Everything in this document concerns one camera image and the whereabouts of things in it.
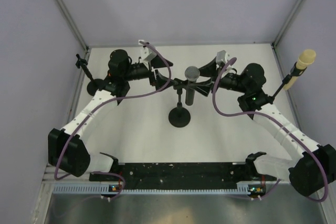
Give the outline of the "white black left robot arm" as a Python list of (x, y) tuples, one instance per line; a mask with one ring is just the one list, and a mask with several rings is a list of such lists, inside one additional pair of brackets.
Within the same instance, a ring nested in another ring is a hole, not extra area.
[(96, 151), (91, 135), (100, 122), (122, 100), (129, 99), (130, 81), (148, 79), (150, 85), (160, 92), (169, 86), (168, 77), (161, 86), (157, 84), (154, 71), (170, 69), (173, 63), (163, 58), (155, 49), (143, 46), (141, 56), (133, 62), (123, 49), (110, 54), (108, 72), (104, 79), (92, 79), (88, 86), (92, 98), (78, 115), (62, 129), (52, 129), (48, 134), (48, 163), (55, 167), (54, 178), (60, 180), (58, 172), (80, 177), (84, 173), (101, 172), (107, 180), (114, 180), (119, 168), (114, 158), (102, 151)]

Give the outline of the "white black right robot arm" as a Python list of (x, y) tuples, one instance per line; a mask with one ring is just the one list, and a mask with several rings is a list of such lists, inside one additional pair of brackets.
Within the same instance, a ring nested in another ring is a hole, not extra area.
[[(322, 146), (306, 136), (292, 124), (275, 106), (275, 95), (263, 91), (266, 77), (263, 67), (257, 63), (248, 64), (242, 73), (234, 71), (236, 58), (216, 57), (203, 67), (188, 67), (185, 70), (188, 91), (197, 91), (205, 96), (212, 95), (216, 112), (222, 116), (249, 116), (264, 128), (290, 156), (290, 159), (276, 158), (264, 152), (248, 156), (251, 163), (245, 166), (245, 174), (252, 180), (269, 175), (289, 182), (301, 195), (310, 200), (312, 194), (323, 189), (318, 202), (329, 195), (328, 185), (335, 181), (335, 148)], [(219, 88), (240, 92), (238, 113), (224, 113), (216, 103)]]

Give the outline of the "black microphone stand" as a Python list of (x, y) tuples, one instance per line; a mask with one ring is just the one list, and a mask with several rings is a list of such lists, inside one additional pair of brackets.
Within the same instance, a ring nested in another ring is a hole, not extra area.
[(169, 112), (169, 122), (172, 126), (182, 128), (187, 126), (191, 121), (191, 114), (187, 108), (182, 105), (182, 93), (185, 90), (186, 96), (186, 88), (187, 88), (187, 80), (180, 80), (175, 78), (175, 85), (172, 86), (178, 95), (178, 102), (175, 108), (173, 108)]
[(296, 66), (293, 66), (290, 73), (287, 74), (283, 80), (279, 88), (275, 91), (275, 93), (272, 96), (269, 96), (269, 103), (273, 104), (276, 96), (279, 94), (281, 90), (289, 90), (293, 84), (296, 82), (296, 80), (305, 72), (307, 67), (303, 69), (299, 69)]
[(89, 95), (94, 96), (95, 93), (102, 88), (103, 80), (102, 79), (94, 79), (92, 73), (88, 69), (88, 62), (87, 60), (81, 58), (79, 54), (76, 54), (76, 67), (78, 69), (82, 69), (85, 73), (86, 77), (90, 80), (87, 84), (87, 92)]

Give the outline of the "black microphone silver grille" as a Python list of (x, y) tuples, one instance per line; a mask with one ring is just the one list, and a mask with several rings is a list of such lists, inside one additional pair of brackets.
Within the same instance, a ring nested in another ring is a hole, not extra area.
[(185, 78), (187, 79), (187, 88), (185, 96), (185, 104), (191, 106), (194, 103), (195, 90), (190, 88), (191, 84), (195, 84), (200, 77), (200, 71), (195, 66), (189, 66), (184, 72)]

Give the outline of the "beige microphone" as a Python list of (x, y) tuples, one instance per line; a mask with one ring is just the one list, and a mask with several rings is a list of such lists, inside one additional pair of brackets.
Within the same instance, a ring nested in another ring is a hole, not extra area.
[(284, 90), (290, 89), (296, 80), (305, 72), (305, 70), (314, 63), (316, 59), (316, 52), (312, 49), (304, 50), (294, 66), (292, 67), (290, 73), (285, 77)]

